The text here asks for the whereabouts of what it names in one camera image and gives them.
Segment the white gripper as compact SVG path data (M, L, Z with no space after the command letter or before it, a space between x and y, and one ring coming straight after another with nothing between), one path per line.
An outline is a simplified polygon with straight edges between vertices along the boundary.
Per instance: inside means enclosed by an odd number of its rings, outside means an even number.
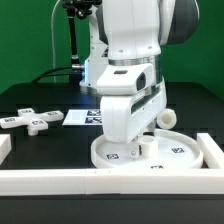
M130 143L144 131L166 108L165 82L132 96L103 96L100 103L103 133L115 143ZM131 158L138 158L141 146L132 141L129 146Z

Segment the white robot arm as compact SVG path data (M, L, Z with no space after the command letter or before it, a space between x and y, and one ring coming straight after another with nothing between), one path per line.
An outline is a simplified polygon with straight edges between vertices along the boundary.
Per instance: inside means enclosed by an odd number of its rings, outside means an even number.
M166 108L160 74L163 45L186 42L197 29L197 0L102 0L92 8L91 42L82 89L101 96L103 135L91 156L144 150Z

